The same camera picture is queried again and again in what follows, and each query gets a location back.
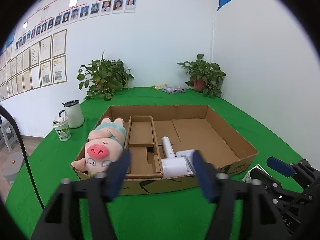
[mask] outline metal screw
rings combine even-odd
[[[106,176],[107,174],[104,171],[97,172],[96,175],[94,176],[96,179],[102,179]]]
[[[61,180],[61,184],[70,184],[71,183],[71,179],[69,178],[65,178]]]
[[[262,184],[261,180],[259,179],[253,179],[251,183],[252,185],[255,185],[255,186],[259,186]]]
[[[229,175],[228,174],[225,174],[225,173],[217,173],[216,174],[216,177],[218,179],[228,179],[229,178]]]

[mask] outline small white box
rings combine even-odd
[[[252,169],[250,169],[249,171],[247,171],[247,174],[244,176],[244,178],[242,179],[244,182],[252,182],[252,179],[250,177],[250,171],[252,171],[253,169],[258,168],[259,170],[265,172],[266,174],[268,174],[270,176],[269,173],[267,173],[259,164],[254,166]]]

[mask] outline plush toy eye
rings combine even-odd
[[[91,164],[91,165],[95,166],[96,162],[94,161],[94,159],[89,158],[87,161],[87,164]]]
[[[107,166],[110,165],[111,162],[112,162],[112,161],[104,161],[101,166],[102,166],[102,167],[107,167]]]

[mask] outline white pitcher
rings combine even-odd
[[[62,112],[66,112],[66,116],[68,117],[68,123],[70,128],[78,128],[83,122],[84,118],[82,115],[81,107],[79,104],[79,100],[72,100],[66,103],[63,103],[64,110],[59,112],[59,116],[61,116]]]

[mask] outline black lid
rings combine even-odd
[[[72,101],[63,103],[63,105],[64,105],[64,107],[70,107],[70,106],[74,106],[74,105],[76,105],[78,103],[79,103],[79,100],[72,100]]]

